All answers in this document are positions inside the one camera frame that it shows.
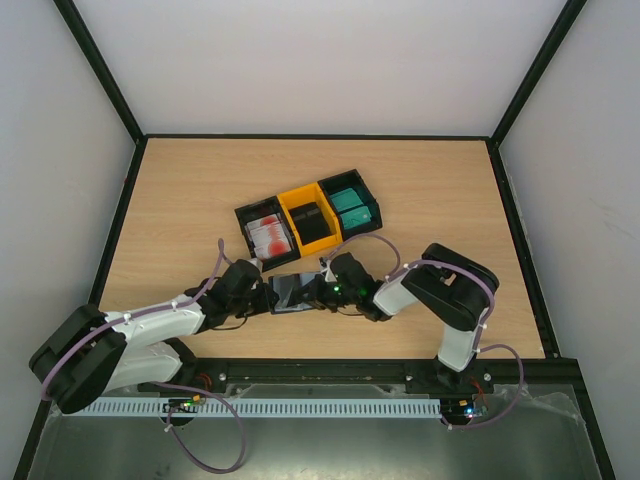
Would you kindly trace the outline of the dark blue card holder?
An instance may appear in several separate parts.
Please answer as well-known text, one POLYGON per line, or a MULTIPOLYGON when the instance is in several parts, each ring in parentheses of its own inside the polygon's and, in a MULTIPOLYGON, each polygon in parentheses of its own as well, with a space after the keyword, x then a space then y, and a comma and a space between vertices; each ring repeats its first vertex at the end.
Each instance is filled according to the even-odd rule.
POLYGON ((274 275, 268 284, 275 297, 270 303, 273 315, 322 310, 320 304, 311 297, 311 285, 316 278, 322 278, 319 272, 274 275))

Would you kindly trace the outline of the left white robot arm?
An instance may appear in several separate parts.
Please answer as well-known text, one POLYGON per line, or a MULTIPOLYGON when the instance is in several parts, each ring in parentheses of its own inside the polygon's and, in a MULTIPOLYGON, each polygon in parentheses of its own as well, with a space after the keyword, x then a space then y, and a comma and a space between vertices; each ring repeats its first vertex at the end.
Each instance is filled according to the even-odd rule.
POLYGON ((29 368, 65 414, 104 393, 143 383, 187 385, 196 357, 183 338, 230 318, 266 313, 277 296, 254 261, 237 260, 172 300, 129 311, 78 307, 36 350, 29 368))

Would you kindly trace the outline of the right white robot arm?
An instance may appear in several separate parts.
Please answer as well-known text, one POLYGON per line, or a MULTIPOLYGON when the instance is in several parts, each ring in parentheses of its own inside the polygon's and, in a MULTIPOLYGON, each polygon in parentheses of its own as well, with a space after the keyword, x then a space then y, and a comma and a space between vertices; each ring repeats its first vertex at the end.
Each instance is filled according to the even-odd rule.
POLYGON ((493 313, 499 286, 498 277, 485 266, 433 243, 420 259, 383 280, 370 275, 352 254, 340 254, 299 297, 318 310, 353 306, 374 322, 423 305, 444 323, 436 379, 443 389, 455 392, 471 379, 469 364, 479 352, 481 330, 493 313))

